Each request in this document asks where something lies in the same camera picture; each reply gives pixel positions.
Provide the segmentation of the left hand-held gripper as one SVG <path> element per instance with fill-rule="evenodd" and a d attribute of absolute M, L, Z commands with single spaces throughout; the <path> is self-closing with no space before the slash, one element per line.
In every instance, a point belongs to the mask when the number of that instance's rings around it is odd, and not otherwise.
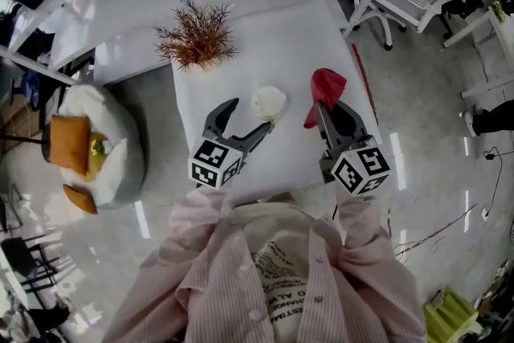
<path fill-rule="evenodd" d="M 221 103 L 206 117 L 202 135 L 188 158 L 188 177 L 199 185 L 220 189 L 240 173 L 244 159 L 268 135 L 273 125 L 262 123 L 244 137 L 223 136 L 239 98 Z"/>

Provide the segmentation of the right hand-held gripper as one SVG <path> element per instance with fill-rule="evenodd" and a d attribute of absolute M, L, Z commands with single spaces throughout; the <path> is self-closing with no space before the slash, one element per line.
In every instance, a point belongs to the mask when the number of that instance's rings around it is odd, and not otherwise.
<path fill-rule="evenodd" d="M 333 124 L 323 101 L 317 101 L 315 107 L 318 129 L 328 147 L 319 161 L 324 183 L 337 182 L 350 196 L 374 193 L 390 176 L 391 168 L 360 115 L 338 101 Z M 337 146 L 337 132 L 360 140 L 343 149 L 343 145 Z"/>

